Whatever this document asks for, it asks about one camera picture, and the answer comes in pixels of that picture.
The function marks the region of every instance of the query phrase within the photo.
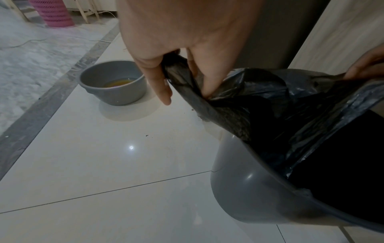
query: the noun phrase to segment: gray trash bin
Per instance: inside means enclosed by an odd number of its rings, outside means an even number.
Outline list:
[[[253,152],[225,132],[211,173],[213,194],[231,217],[245,223],[302,223],[359,225],[383,231],[383,225],[365,221],[298,190]]]

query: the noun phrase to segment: gray marble floor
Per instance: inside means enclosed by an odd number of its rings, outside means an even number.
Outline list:
[[[49,28],[36,12],[25,23],[0,8],[0,134],[21,117],[117,24],[74,15],[73,27]]]

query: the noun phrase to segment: pink plastic basket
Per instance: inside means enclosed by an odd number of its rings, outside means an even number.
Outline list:
[[[28,0],[50,27],[74,25],[63,0]]]

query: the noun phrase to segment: black plastic bag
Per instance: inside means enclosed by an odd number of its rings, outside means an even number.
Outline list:
[[[342,75],[285,69],[231,72],[209,100],[202,76],[185,58],[162,62],[171,85],[200,116],[243,141],[285,178],[325,140],[384,98],[384,80],[342,80]]]

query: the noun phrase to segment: person's right hand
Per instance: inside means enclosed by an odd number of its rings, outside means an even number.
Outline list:
[[[187,48],[188,63],[204,74],[209,97],[232,69],[263,0],[117,0],[124,43],[149,84],[169,105],[163,55]]]
[[[384,77],[384,43],[367,51],[347,71],[344,79]]]

